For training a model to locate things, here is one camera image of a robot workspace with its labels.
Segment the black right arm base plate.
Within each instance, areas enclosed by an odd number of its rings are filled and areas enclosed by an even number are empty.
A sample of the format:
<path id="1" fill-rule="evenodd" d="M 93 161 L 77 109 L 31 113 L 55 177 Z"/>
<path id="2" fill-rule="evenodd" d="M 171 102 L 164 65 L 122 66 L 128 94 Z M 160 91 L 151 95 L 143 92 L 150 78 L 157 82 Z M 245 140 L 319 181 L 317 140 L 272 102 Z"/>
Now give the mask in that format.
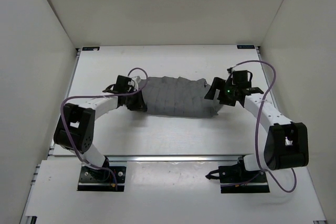
<path id="1" fill-rule="evenodd" d="M 242 162 L 219 166 L 218 169 L 222 194 L 264 194 L 270 192 L 265 172 L 247 171 Z"/>

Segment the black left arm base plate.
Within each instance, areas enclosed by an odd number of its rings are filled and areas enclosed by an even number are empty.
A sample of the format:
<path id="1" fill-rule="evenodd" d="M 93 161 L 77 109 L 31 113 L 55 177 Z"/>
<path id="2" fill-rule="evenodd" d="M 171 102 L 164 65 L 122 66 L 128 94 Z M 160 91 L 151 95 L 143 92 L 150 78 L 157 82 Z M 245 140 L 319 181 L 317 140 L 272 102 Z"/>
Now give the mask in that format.
<path id="1" fill-rule="evenodd" d="M 87 166 L 82 166 L 78 179 L 77 191 L 109 191 L 124 192 L 126 166 L 110 166 L 116 181 L 109 171 L 95 170 Z"/>

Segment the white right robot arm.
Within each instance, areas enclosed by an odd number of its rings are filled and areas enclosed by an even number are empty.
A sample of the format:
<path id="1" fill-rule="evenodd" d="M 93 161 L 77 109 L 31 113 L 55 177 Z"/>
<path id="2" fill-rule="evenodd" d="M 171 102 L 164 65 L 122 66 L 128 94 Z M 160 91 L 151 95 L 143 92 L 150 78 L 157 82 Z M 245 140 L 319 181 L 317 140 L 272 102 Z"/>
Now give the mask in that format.
<path id="1" fill-rule="evenodd" d="M 220 104 L 229 106 L 240 103 L 256 118 L 255 130 L 258 131 L 262 126 L 267 133 L 263 146 L 259 146 L 258 140 L 255 140 L 254 154 L 240 157 L 235 165 L 220 166 L 218 172 L 221 177 L 234 177 L 241 182 L 248 182 L 256 174 L 267 170 L 308 165 L 307 127 L 279 112 L 267 101 L 259 87 L 252 87 L 251 81 L 216 77 L 204 98 L 218 100 Z"/>

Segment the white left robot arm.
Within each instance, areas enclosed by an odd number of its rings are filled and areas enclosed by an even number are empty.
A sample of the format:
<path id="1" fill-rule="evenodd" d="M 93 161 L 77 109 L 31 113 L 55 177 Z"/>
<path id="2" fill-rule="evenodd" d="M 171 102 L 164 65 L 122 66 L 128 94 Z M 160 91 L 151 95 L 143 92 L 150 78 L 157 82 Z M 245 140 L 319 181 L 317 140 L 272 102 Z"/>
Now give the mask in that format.
<path id="1" fill-rule="evenodd" d="M 112 170 L 107 157 L 93 144 L 95 121 L 119 107 L 133 111 L 147 111 L 142 92 L 102 93 L 92 96 L 73 96 L 61 104 L 61 115 L 54 132 L 55 144 L 73 152 L 98 181 L 104 181 Z"/>

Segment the grey pleated skirt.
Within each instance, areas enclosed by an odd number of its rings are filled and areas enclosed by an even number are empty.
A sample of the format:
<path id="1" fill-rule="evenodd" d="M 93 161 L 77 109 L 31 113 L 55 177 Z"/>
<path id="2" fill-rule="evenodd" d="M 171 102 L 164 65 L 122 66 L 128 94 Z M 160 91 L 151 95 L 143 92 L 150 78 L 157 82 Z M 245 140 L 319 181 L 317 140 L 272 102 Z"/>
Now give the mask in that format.
<path id="1" fill-rule="evenodd" d="M 217 116 L 223 106 L 205 99 L 210 87 L 204 78 L 149 77 L 142 89 L 147 114 L 194 119 Z"/>

